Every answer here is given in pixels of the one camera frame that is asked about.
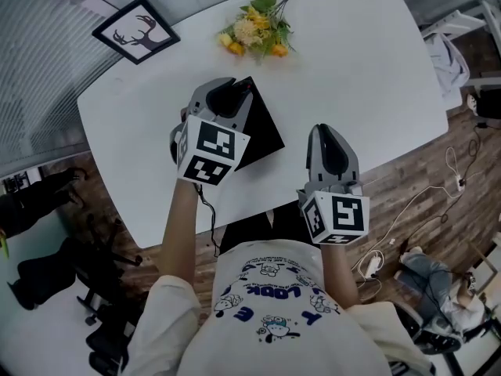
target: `black picture frame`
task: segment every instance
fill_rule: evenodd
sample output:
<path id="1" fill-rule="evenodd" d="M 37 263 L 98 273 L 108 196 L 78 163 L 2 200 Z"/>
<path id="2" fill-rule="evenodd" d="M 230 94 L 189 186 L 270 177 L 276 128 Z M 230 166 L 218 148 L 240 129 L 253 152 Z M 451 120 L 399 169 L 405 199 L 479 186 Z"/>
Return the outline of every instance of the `black picture frame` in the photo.
<path id="1" fill-rule="evenodd" d="M 150 53 L 147 53 L 145 56 L 137 59 L 131 53 L 122 49 L 119 43 L 112 42 L 107 36 L 103 35 L 103 32 L 109 27 L 112 27 L 113 24 L 116 23 L 120 18 L 126 16 L 133 9 L 139 6 L 142 6 L 152 16 L 152 18 L 157 22 L 156 25 L 160 25 L 162 29 L 170 36 L 170 38 L 166 39 L 162 45 L 155 48 Z M 123 57 L 132 61 L 136 65 L 142 63 L 144 60 L 149 59 L 151 56 L 154 56 L 158 52 L 161 52 L 162 50 L 174 45 L 181 40 L 180 37 L 174 32 L 174 30 L 172 30 L 172 28 L 160 16 L 160 14 L 155 10 L 155 8 L 148 0 L 134 0 L 133 2 L 127 4 L 123 9 L 113 14 L 110 18 L 101 23 L 94 31 L 92 31 L 92 36 L 99 39 L 102 43 L 112 48 L 115 52 L 120 53 Z"/>

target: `bouquet of flowers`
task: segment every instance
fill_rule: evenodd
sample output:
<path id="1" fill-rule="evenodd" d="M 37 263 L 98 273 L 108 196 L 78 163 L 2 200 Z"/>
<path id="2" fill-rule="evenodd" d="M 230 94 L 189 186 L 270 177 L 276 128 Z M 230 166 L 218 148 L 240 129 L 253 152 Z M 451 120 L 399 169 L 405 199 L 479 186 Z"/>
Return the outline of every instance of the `bouquet of flowers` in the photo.
<path id="1" fill-rule="evenodd" d="M 243 56 L 246 51 L 257 58 L 273 55 L 284 57 L 294 48 L 289 43 L 293 33 L 283 16 L 283 9 L 289 0 L 252 0 L 250 5 L 240 7 L 244 13 L 223 29 L 219 42 L 230 52 Z"/>

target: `chair wheel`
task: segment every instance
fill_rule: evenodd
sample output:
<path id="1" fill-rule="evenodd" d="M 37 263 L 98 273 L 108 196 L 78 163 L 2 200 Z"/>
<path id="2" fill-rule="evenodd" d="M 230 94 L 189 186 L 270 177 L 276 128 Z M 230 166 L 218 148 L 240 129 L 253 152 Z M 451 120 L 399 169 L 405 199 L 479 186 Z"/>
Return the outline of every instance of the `chair wheel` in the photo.
<path id="1" fill-rule="evenodd" d="M 96 318 L 94 316 L 89 316 L 85 319 L 85 323 L 87 324 L 87 326 L 92 326 L 96 323 Z"/>

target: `green object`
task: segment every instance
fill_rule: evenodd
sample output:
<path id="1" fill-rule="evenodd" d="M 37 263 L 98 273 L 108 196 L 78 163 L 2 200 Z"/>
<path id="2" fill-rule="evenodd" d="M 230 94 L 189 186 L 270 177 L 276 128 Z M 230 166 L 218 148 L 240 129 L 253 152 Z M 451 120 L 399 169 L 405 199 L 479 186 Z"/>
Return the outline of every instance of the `green object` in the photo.
<path id="1" fill-rule="evenodd" d="M 9 246 L 7 245 L 7 239 L 5 237 L 0 237 L 0 244 L 2 244 L 5 257 L 9 258 Z"/>

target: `deer antler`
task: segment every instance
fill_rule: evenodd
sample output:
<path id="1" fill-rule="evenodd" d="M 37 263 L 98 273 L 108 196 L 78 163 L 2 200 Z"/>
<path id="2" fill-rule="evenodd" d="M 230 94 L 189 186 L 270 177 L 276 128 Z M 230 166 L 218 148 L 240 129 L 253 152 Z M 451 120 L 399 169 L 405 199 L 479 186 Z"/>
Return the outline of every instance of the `deer antler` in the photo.
<path id="1" fill-rule="evenodd" d="M 151 32 L 151 30 L 154 29 L 155 26 L 157 25 L 157 22 L 151 16 L 135 16 L 135 17 L 150 27 L 150 29 L 146 32 L 139 30 L 139 32 L 141 32 L 145 36 L 148 35 Z"/>
<path id="2" fill-rule="evenodd" d="M 129 43 L 132 43 L 133 45 L 138 45 L 138 39 L 132 38 L 131 41 L 126 41 L 122 35 L 117 33 L 116 29 L 115 29 L 115 33 L 113 34 L 113 40 L 122 46 L 128 45 Z"/>

